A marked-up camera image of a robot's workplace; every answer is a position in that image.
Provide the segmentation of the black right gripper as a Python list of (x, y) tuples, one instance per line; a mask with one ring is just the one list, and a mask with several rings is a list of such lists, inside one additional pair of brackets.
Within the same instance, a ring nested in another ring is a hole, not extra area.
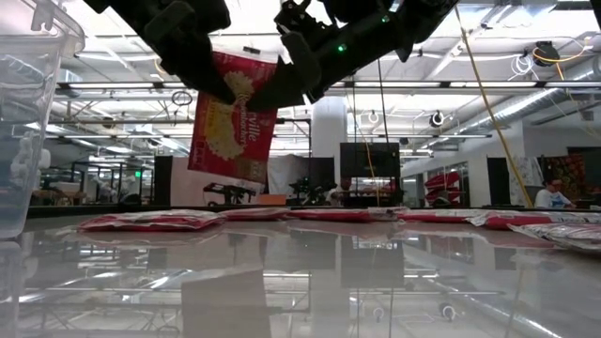
[(301, 8), (280, 10), (281, 41), (291, 61), (278, 57), (267, 82), (247, 101), (252, 112), (319, 100), (335, 83), (396, 49), (399, 13), (378, 10), (343, 27), (317, 21)]

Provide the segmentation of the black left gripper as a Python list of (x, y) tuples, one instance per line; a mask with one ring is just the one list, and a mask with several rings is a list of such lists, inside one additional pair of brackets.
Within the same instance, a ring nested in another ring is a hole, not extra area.
[(113, 9), (188, 87), (231, 104), (235, 95), (218, 71), (209, 34), (230, 25), (224, 0), (115, 0)]

